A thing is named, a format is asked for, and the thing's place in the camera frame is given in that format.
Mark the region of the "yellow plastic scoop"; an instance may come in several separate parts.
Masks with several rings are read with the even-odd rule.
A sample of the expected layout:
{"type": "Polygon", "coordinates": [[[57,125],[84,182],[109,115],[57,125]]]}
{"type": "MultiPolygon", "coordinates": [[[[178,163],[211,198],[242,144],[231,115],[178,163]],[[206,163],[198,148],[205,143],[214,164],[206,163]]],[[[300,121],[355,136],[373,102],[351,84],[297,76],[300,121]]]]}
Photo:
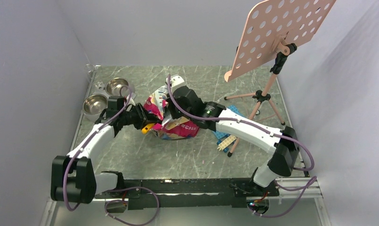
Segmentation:
{"type": "Polygon", "coordinates": [[[145,125],[142,129],[141,129],[141,132],[143,134],[147,134],[153,127],[154,127],[155,123],[150,123],[150,124],[147,124],[145,125]]]}

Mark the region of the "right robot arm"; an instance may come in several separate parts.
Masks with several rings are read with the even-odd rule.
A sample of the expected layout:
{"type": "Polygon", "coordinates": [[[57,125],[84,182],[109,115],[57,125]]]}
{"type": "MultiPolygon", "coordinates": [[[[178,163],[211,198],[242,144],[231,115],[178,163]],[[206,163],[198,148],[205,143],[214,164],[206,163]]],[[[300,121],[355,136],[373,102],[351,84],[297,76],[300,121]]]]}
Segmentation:
{"type": "Polygon", "coordinates": [[[201,129],[224,132],[250,142],[271,157],[253,175],[249,183],[254,195],[262,195],[278,177],[289,177],[299,153],[296,132],[286,126],[272,128],[246,119],[216,102],[203,102],[187,86],[167,86],[168,108],[173,119],[185,117],[201,129]]]}

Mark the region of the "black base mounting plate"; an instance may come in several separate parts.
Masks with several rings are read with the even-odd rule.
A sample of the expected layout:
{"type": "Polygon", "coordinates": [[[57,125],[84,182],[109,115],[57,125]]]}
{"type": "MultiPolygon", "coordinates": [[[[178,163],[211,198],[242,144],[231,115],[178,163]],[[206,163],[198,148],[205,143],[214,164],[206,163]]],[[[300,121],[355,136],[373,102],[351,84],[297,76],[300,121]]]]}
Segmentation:
{"type": "Polygon", "coordinates": [[[246,193],[249,178],[204,179],[126,179],[125,186],[133,187],[126,195],[129,210],[144,208],[230,206],[245,208],[247,201],[263,193],[246,193]]]}

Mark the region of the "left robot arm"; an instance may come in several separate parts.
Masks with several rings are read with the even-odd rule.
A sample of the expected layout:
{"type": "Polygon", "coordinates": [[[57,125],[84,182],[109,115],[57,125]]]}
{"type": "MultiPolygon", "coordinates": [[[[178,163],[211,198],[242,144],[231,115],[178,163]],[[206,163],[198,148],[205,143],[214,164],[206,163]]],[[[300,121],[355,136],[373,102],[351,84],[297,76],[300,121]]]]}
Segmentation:
{"type": "Polygon", "coordinates": [[[56,156],[51,167],[50,197],[54,201],[91,203],[99,193],[108,192],[118,198],[124,194],[125,183],[121,172],[103,171],[96,174],[94,161],[105,146],[125,126],[142,130],[161,120],[141,104],[132,104],[125,97],[108,98],[107,108],[96,120],[84,140],[65,156],[56,156]]]}

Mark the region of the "grey double pet bowl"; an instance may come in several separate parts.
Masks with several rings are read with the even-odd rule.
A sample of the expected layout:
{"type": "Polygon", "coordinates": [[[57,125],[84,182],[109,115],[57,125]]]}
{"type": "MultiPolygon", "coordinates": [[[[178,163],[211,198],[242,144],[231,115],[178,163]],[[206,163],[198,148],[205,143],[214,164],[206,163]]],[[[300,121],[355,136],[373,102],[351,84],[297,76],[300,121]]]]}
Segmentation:
{"type": "Polygon", "coordinates": [[[93,94],[89,95],[84,100],[82,106],[82,113],[84,117],[91,122],[95,122],[99,118],[101,112],[107,108],[108,98],[110,96],[127,97],[129,90],[127,88],[123,88],[123,86],[128,86],[131,89],[132,94],[129,102],[134,104],[136,89],[132,82],[119,77],[113,78],[107,83],[99,81],[93,85],[93,94]]]}

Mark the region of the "blue building block plate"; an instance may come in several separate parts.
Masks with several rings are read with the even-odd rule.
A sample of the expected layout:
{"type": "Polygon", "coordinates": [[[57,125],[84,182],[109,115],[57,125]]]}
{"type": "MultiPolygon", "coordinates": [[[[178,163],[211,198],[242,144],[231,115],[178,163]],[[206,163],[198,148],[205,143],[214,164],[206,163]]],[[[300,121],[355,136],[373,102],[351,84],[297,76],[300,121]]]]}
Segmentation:
{"type": "Polygon", "coordinates": [[[244,127],[240,126],[239,123],[243,124],[245,117],[239,112],[239,110],[234,105],[230,105],[223,111],[220,118],[222,119],[216,124],[216,131],[213,131],[217,139],[220,139],[227,134],[237,136],[240,139],[245,139],[246,134],[244,132],[244,127]]]}

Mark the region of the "pink perforated music stand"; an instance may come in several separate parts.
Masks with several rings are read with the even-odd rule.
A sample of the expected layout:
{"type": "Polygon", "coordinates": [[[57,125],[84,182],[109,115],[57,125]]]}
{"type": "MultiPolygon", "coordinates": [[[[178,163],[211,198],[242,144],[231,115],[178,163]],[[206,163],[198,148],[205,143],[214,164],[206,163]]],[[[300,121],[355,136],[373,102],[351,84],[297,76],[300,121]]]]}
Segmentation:
{"type": "Polygon", "coordinates": [[[318,31],[335,0],[265,0],[249,12],[232,69],[230,82],[273,60],[289,56],[289,45],[309,42],[318,31]]]}

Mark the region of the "clear glass cup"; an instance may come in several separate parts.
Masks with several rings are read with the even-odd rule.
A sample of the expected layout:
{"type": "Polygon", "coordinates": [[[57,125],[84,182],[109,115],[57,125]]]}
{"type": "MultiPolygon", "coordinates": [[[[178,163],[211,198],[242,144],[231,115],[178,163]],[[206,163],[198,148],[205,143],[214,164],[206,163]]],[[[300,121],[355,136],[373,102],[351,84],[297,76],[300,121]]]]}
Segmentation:
{"type": "Polygon", "coordinates": [[[86,71],[86,73],[93,73],[96,69],[97,67],[95,65],[86,64],[84,66],[84,70],[86,71]]]}

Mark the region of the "pet food bag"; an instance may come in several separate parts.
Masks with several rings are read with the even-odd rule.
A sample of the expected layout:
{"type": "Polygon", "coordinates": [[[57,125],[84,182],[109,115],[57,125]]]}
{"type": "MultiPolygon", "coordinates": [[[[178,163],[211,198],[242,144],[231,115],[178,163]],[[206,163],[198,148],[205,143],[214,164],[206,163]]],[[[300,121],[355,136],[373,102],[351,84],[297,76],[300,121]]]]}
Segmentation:
{"type": "Polygon", "coordinates": [[[167,109],[167,86],[163,85],[153,92],[144,103],[144,108],[158,116],[161,124],[155,124],[150,130],[163,140],[177,140],[195,137],[199,127],[185,117],[172,119],[167,109]]]}

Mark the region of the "beige blue toy block car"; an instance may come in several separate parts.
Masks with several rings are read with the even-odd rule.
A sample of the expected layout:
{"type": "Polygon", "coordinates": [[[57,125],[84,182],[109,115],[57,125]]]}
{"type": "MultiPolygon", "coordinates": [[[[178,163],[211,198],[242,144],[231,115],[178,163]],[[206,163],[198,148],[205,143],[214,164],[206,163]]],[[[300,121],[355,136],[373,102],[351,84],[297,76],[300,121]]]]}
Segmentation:
{"type": "Polygon", "coordinates": [[[236,141],[237,137],[227,134],[226,136],[217,140],[217,150],[227,153],[229,146],[236,141]]]}

